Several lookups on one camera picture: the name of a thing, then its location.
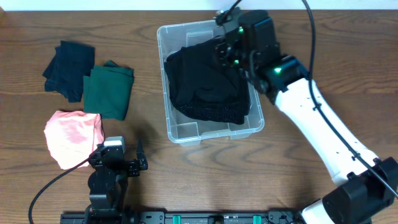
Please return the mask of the plain black garment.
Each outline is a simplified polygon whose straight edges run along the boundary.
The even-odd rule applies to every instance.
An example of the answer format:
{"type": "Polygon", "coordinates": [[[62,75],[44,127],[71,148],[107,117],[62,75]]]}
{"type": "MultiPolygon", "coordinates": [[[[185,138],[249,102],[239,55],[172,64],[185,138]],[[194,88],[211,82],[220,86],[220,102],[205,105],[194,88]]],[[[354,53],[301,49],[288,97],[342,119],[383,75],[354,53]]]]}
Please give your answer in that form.
{"type": "Polygon", "coordinates": [[[167,57],[164,70],[174,107],[215,105],[248,112],[248,84],[236,70],[220,65],[216,55],[220,42],[220,39],[211,39],[182,47],[167,57]]]}

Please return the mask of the clear plastic storage bin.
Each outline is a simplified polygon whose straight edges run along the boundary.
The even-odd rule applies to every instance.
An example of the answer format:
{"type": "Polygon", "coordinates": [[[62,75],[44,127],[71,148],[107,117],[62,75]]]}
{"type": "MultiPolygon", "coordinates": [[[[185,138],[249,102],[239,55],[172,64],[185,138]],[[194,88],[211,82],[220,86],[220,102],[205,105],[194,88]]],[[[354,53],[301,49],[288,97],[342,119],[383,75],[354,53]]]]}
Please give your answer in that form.
{"type": "Polygon", "coordinates": [[[182,47],[202,43],[222,33],[223,29],[214,20],[172,24],[157,30],[167,134],[175,144],[194,146],[205,139],[225,136],[242,139],[261,131],[265,125],[259,94],[251,84],[248,85],[250,110],[242,125],[192,119],[175,109],[170,102],[169,80],[164,70],[167,57],[182,47]]]}

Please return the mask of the black glittery garment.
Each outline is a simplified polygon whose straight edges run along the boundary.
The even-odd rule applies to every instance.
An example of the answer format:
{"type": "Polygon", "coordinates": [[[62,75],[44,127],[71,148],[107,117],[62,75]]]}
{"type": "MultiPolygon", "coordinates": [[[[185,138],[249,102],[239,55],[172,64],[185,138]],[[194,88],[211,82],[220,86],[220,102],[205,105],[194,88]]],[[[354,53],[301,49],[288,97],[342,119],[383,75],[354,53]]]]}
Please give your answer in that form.
{"type": "Polygon", "coordinates": [[[174,103],[173,106],[192,119],[241,125],[249,113],[251,102],[247,96],[218,103],[194,97],[188,103],[174,103]]]}

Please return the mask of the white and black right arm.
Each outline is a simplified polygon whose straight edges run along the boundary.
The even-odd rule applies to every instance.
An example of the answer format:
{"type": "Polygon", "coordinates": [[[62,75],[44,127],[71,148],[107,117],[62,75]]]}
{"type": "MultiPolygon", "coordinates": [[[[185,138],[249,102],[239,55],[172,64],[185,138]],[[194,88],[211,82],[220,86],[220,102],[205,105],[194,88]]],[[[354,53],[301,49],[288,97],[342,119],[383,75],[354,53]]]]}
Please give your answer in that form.
{"type": "Polygon", "coordinates": [[[271,25],[227,29],[217,53],[224,66],[244,70],[248,82],[290,118],[325,164],[336,187],[298,213],[302,223],[370,223],[393,203],[396,160],[381,160],[352,134],[304,65],[281,54],[271,25]]]}

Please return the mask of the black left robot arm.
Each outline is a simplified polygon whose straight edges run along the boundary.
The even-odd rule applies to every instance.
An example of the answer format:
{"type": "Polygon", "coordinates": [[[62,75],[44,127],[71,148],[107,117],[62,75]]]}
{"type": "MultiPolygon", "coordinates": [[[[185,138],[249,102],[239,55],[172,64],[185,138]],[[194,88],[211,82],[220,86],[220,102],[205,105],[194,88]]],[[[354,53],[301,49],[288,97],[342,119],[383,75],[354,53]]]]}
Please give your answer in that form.
{"type": "Polygon", "coordinates": [[[97,146],[88,162],[94,172],[88,179],[92,213],[86,216],[87,223],[129,223],[131,212],[124,208],[128,178],[138,177],[148,169],[142,141],[137,142],[136,158],[127,161],[124,138],[109,137],[97,146]]]}

